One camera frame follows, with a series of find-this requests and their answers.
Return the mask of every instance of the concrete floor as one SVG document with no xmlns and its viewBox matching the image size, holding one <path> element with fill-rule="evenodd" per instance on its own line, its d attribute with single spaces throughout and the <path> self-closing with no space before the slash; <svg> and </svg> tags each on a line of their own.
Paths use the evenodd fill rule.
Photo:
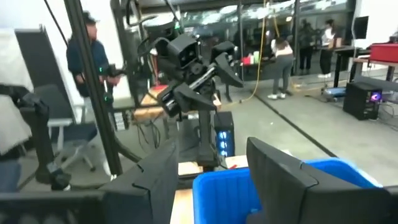
<svg viewBox="0 0 398 224">
<path fill-rule="evenodd" d="M 319 80 L 308 79 L 302 82 L 310 83 L 305 85 L 309 88 L 313 88 L 311 85 L 320 85 L 316 84 L 316 82 L 319 83 Z M 269 82 L 263 81 L 257 90 L 257 96 L 266 98 L 271 91 L 270 86 Z M 243 90 L 232 88 L 232 99 L 237 101 L 249 97 L 250 89 L 252 89 L 250 83 Z M 283 101 L 270 101 L 270 104 L 337 156 L 354 162 L 381 184 L 398 184 L 396 175 L 398 151 L 395 150 L 398 139 L 396 138 L 397 133 L 391 127 L 377 121 L 358 121 L 344 113 L 338 105 L 322 103 L 306 98 L 302 94 L 296 94 Z M 237 155 L 245 154 L 246 139 L 254 136 L 280 150 L 288 150 L 299 159 L 328 157 L 256 97 L 243 104 L 225 106 L 224 110 L 233 112 Z M 152 152 L 147 146 L 144 146 L 144 149 L 140 147 L 135 127 L 117 132 L 117 137 L 131 151 L 142 157 Z M 90 150 L 98 168 L 95 172 L 90 172 L 84 163 L 77 162 L 67 170 L 73 175 L 72 183 L 75 185 L 98 184 L 108 181 L 99 164 L 98 156 L 95 156 L 98 154 L 95 152 L 101 150 L 102 147 L 100 138 L 98 137 L 91 144 L 96 146 Z M 124 170 L 133 166 L 133 163 L 125 158 L 122 158 L 121 161 Z M 21 181 L 23 181 L 37 166 L 34 152 L 30 152 L 27 157 L 22 158 L 21 164 Z M 49 187 L 40 185 L 33 180 L 23 190 L 49 190 Z"/>
</svg>

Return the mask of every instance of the blue shirt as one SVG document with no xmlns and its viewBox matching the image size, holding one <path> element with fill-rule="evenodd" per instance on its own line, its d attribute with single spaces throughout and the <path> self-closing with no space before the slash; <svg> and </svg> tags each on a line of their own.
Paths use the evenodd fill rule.
<svg viewBox="0 0 398 224">
<path fill-rule="evenodd" d="M 98 76 L 100 76 L 102 75 L 100 74 L 100 68 L 107 67 L 109 65 L 104 45 L 100 41 L 94 40 L 91 43 L 91 52 L 93 53 L 94 64 L 98 71 Z M 80 50 L 77 41 L 73 38 L 71 38 L 68 43 L 67 60 L 68 69 L 73 75 L 76 88 L 81 97 L 89 97 L 86 83 L 78 83 L 75 79 L 77 75 L 81 75 L 83 73 L 83 62 L 80 57 Z"/>
</svg>

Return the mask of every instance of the blue plastic crate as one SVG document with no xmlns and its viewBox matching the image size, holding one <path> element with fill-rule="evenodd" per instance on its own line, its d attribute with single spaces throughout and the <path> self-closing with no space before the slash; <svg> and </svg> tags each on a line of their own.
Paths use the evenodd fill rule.
<svg viewBox="0 0 398 224">
<path fill-rule="evenodd" d="M 306 161 L 328 174 L 360 187 L 382 187 L 355 165 L 341 159 Z M 210 172 L 193 182 L 195 224 L 244 224 L 247 215 L 261 209 L 248 168 Z"/>
</svg>

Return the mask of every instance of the computer monitor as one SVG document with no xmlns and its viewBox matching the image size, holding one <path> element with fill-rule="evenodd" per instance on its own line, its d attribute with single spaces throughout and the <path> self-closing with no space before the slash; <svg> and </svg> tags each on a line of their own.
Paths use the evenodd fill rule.
<svg viewBox="0 0 398 224">
<path fill-rule="evenodd" d="M 369 16 L 357 17 L 354 19 L 355 39 L 366 39 L 368 32 Z"/>
</svg>

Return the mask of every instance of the wall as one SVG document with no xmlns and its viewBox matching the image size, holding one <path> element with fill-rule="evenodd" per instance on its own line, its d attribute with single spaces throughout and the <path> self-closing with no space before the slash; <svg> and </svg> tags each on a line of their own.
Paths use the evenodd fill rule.
<svg viewBox="0 0 398 224">
<path fill-rule="evenodd" d="M 61 0 L 48 0 L 63 33 L 67 38 L 72 34 L 65 5 Z M 109 0 L 81 0 L 83 10 L 91 12 L 98 23 L 98 38 L 105 46 L 109 61 L 117 67 L 123 65 L 118 35 L 115 28 Z M 65 87 L 68 90 L 71 103 L 80 105 L 83 103 L 76 90 L 73 78 L 67 68 L 66 45 L 53 22 L 43 0 L 4 1 L 0 8 L 0 28 L 36 29 L 39 24 L 46 27 L 55 56 L 58 60 Z M 127 81 L 123 79 L 114 90 L 115 98 L 130 96 Z"/>
<path fill-rule="evenodd" d="M 397 0 L 357 0 L 356 17 L 369 16 L 367 38 L 355 46 L 366 48 L 372 43 L 387 42 L 398 27 Z"/>
</svg>

